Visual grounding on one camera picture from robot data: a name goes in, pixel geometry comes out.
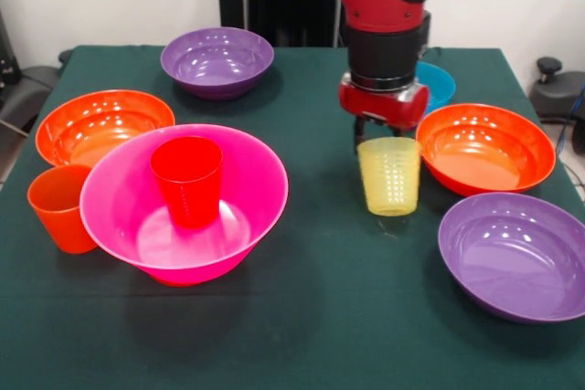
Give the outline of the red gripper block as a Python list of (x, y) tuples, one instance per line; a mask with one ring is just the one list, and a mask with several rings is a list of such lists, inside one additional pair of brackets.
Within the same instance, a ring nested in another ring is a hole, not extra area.
[(430, 89), (417, 80), (405, 89), (372, 91), (353, 84), (346, 72), (340, 81), (339, 99), (342, 108), (355, 118), (355, 151), (365, 139), (367, 121), (393, 129), (394, 138), (406, 136), (423, 118), (430, 102)]

